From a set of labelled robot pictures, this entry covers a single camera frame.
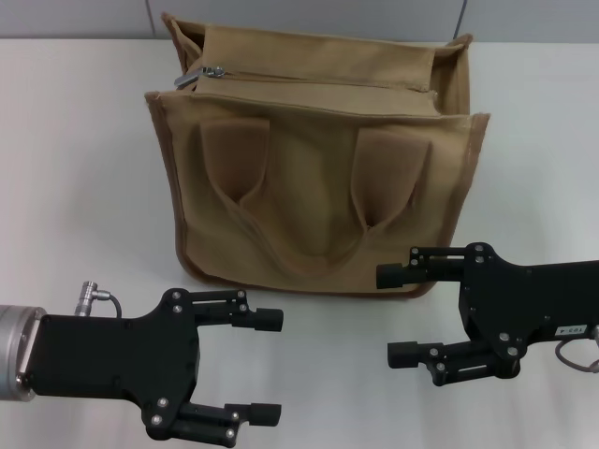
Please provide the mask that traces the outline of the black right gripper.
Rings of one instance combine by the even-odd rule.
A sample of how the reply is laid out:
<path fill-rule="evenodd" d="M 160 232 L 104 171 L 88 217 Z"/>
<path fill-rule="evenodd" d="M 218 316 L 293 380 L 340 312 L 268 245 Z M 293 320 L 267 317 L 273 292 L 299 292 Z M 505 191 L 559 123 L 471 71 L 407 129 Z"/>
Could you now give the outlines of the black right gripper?
<path fill-rule="evenodd" d="M 596 261 L 522 266 L 487 243 L 464 248 L 413 247 L 406 266 L 376 267 L 377 288 L 460 282 L 460 312 L 472 341 L 387 345 L 392 369 L 424 365 L 436 386 L 487 377 L 511 379 L 539 342 L 598 341 Z"/>

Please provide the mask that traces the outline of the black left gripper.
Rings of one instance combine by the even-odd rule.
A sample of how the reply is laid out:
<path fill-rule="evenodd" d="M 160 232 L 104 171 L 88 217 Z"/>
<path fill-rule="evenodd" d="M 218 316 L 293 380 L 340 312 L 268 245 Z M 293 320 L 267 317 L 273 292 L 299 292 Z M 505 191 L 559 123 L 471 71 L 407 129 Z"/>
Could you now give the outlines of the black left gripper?
<path fill-rule="evenodd" d="M 16 399 L 104 398 L 136 404 L 148 435 L 196 442 L 199 425 L 181 415 L 197 383 L 192 293 L 170 289 L 137 318 L 44 314 Z"/>

